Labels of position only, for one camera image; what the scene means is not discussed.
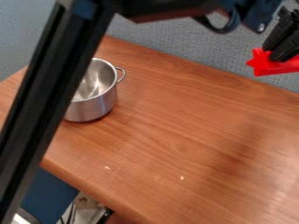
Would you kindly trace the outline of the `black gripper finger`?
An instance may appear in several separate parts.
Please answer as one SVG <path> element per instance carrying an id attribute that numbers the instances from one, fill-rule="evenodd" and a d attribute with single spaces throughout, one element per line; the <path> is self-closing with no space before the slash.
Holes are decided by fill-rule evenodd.
<path id="1" fill-rule="evenodd" d="M 287 62 L 299 53 L 299 30 L 297 30 L 278 45 L 270 54 L 275 62 Z"/>
<path id="2" fill-rule="evenodd" d="M 290 11 L 285 6 L 278 12 L 279 21 L 263 43 L 265 51 L 274 51 L 282 41 L 299 30 L 299 10 Z"/>

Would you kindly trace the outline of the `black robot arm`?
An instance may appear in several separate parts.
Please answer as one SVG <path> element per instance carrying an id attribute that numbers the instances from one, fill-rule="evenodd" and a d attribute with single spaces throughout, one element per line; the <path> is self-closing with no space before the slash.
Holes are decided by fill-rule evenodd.
<path id="1" fill-rule="evenodd" d="M 299 94 L 107 35 L 282 0 L 56 0 L 30 66 L 0 82 L 0 224 L 46 170 L 136 224 L 299 224 Z"/>

